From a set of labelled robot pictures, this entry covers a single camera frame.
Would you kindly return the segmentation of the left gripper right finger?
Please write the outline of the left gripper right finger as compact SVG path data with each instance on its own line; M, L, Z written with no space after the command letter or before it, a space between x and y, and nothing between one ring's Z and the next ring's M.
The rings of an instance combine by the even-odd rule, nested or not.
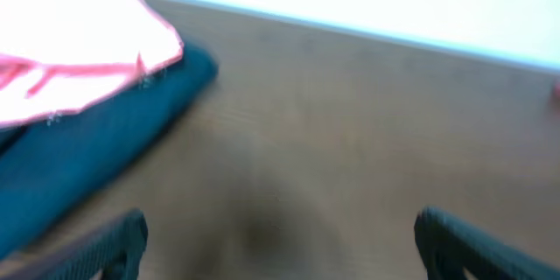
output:
M436 207L417 215L414 236L429 280L559 278L558 269Z

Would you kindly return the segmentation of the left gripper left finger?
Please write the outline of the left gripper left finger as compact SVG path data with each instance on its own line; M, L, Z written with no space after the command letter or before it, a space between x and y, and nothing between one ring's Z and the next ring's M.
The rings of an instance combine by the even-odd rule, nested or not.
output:
M133 209L1 280L136 280L147 241L144 213Z

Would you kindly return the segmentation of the salmon pink printed t-shirt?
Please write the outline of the salmon pink printed t-shirt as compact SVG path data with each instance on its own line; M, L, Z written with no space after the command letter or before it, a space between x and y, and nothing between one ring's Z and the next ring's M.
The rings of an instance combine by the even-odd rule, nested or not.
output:
M1 125L78 114L183 51L144 0L1 0Z

